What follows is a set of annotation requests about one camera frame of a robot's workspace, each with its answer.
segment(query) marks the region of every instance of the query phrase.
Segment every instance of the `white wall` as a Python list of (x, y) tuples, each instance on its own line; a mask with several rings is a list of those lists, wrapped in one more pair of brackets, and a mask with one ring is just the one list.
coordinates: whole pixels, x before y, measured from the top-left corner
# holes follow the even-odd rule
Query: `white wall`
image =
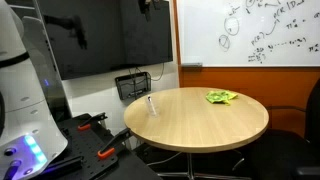
[[(173, 43), (173, 62), (164, 64), (164, 73), (160, 81), (151, 82), (151, 92), (179, 87), (178, 65), (176, 54), (176, 35), (174, 29), (173, 4), (170, 1), (171, 31)], [(147, 71), (152, 79), (158, 79), (161, 75), (162, 64), (139, 67), (141, 71)], [(68, 100), (72, 116), (83, 113), (96, 115), (105, 112), (108, 116), (106, 127), (116, 134), (125, 128), (123, 114), (126, 107), (134, 101), (134, 98), (120, 100), (114, 79), (118, 76), (128, 75), (128, 70), (88, 76), (62, 82)]]

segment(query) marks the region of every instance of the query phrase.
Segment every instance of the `wooden tabletop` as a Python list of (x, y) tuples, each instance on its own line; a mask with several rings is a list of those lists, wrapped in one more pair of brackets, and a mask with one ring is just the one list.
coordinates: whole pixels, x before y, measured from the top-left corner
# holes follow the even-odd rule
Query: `wooden tabletop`
[(150, 115), (147, 96), (124, 113), (125, 124), (146, 143), (162, 149), (207, 153), (244, 146), (263, 134), (269, 115), (258, 101), (246, 95), (231, 105), (206, 100), (214, 88), (178, 88), (150, 94), (157, 116)]

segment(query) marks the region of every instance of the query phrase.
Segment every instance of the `white robot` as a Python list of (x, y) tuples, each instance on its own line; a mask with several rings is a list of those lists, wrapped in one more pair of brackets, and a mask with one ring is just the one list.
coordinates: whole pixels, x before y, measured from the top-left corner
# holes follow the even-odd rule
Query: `white robot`
[(0, 179), (30, 179), (68, 142), (50, 114), (22, 43), (22, 22), (4, 0), (0, 24)]

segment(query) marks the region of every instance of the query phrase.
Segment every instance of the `flat screen tv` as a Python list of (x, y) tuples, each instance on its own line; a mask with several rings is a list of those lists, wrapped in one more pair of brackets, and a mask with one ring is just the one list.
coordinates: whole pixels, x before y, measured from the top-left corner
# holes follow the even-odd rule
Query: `flat screen tv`
[(169, 2), (37, 0), (61, 79), (169, 62)]

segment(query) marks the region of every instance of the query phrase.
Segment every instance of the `black chair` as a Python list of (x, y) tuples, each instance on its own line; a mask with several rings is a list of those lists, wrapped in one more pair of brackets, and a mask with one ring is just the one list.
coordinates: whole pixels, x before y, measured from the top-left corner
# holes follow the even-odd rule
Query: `black chair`
[(293, 132), (268, 129), (242, 152), (253, 179), (320, 179), (320, 80), (311, 91), (305, 110), (293, 106), (267, 109), (305, 112), (305, 139)]

